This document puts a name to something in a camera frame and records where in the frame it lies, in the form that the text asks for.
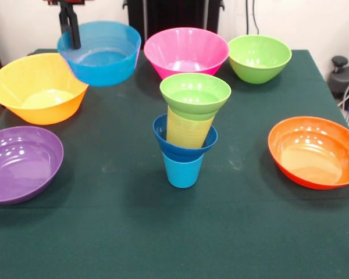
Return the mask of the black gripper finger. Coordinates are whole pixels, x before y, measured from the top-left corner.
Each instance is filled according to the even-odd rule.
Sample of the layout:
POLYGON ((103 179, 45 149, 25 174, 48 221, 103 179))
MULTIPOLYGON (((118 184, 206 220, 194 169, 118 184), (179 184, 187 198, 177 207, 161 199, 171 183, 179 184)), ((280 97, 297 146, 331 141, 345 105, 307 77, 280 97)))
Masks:
POLYGON ((79 23, 72 3, 66 3, 66 18, 72 48, 79 49, 81 47, 79 23))
POLYGON ((67 2, 60 2, 59 23, 62 33, 70 30, 69 23, 69 4, 67 2))

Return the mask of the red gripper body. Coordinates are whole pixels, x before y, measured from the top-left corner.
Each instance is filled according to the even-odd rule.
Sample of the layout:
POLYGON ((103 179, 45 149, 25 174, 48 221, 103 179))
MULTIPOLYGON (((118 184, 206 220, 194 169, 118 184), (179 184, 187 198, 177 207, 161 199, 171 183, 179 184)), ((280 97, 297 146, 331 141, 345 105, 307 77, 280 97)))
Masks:
POLYGON ((71 5, 84 5, 85 0, 45 0, 49 5, 60 5, 61 3, 67 3, 71 5))

